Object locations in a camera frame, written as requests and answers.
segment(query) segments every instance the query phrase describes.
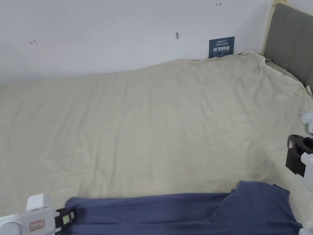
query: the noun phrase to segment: bed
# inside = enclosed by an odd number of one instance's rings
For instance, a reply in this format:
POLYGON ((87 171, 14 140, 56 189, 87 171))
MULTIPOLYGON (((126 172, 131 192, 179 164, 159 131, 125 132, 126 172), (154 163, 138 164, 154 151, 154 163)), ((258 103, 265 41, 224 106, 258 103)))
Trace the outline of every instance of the bed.
POLYGON ((290 190, 295 217, 313 227, 313 193, 285 167, 288 136, 308 136, 299 115, 313 109, 312 24, 277 4, 264 52, 276 69, 241 53, 1 84, 1 216, 41 192, 59 208, 71 196, 229 192, 255 180, 290 190))

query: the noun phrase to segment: red label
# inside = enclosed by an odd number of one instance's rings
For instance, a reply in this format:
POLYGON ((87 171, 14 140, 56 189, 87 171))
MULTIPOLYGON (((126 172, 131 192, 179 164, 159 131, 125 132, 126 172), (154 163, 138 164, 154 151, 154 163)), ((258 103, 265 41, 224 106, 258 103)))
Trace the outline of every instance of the red label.
POLYGON ((29 230, 35 231, 44 228, 44 220, 35 221, 29 224, 29 230))

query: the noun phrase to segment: pencil mark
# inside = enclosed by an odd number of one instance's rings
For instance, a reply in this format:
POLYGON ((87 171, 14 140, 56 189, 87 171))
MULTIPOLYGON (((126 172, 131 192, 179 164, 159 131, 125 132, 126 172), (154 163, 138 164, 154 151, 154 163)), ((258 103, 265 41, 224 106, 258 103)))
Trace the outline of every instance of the pencil mark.
MULTIPOLYGON (((34 38, 33 38, 34 39, 34 38)), ((37 44, 37 42, 36 42, 36 40, 34 39, 34 41, 33 42, 35 42, 36 44, 37 44)), ((33 44, 33 42, 31 42, 31 41, 29 41, 29 44, 33 44)), ((38 45, 38 44, 37 44, 38 45)))

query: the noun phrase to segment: white wall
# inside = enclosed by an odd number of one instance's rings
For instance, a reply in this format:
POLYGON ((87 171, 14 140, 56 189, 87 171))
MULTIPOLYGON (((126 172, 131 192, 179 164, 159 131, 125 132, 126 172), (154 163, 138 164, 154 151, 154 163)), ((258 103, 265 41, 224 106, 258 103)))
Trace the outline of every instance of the white wall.
POLYGON ((313 0, 288 0, 288 3, 300 10, 313 14, 313 0))
POLYGON ((209 40, 262 51, 272 0, 2 0, 0 82, 205 59, 209 40))

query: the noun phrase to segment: green sticker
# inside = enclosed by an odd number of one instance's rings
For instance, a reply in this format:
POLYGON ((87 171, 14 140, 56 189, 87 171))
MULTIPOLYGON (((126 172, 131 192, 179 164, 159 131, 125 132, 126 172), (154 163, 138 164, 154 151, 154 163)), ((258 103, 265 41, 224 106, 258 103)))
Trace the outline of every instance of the green sticker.
POLYGON ((66 225, 67 223, 69 223, 69 215, 63 216, 63 224, 66 225))

